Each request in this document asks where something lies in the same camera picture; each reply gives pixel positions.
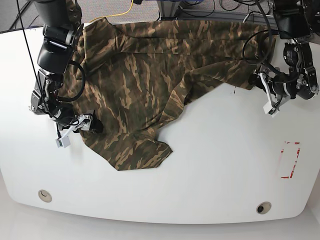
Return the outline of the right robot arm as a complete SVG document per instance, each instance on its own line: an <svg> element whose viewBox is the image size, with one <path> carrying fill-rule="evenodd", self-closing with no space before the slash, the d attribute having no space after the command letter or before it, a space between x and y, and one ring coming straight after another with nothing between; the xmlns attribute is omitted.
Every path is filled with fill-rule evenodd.
<svg viewBox="0 0 320 240"><path fill-rule="evenodd" d="M84 69L72 60L84 28L81 7L76 0L35 0L33 3L44 22L44 39L37 59L40 68L31 94L30 110L36 115L48 115L58 131L101 133L103 124L94 111L76 115L71 105L82 95L86 84ZM81 87L73 97L59 97L64 73L69 66L80 71Z"/></svg>

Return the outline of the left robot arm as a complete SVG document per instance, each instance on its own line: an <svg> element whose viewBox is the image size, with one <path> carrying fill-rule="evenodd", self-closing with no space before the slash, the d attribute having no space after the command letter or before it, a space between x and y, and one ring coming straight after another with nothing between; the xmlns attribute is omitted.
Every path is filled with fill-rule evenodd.
<svg viewBox="0 0 320 240"><path fill-rule="evenodd" d="M262 31L258 45L258 56L262 65L253 73L249 83L267 95L263 110L274 116L280 106L300 97L309 100L317 95L320 87L310 40L320 34L320 2L318 0L273 0L271 2L276 29ZM283 59L289 73L274 67L268 54L262 50L265 39L278 35L285 41Z"/></svg>

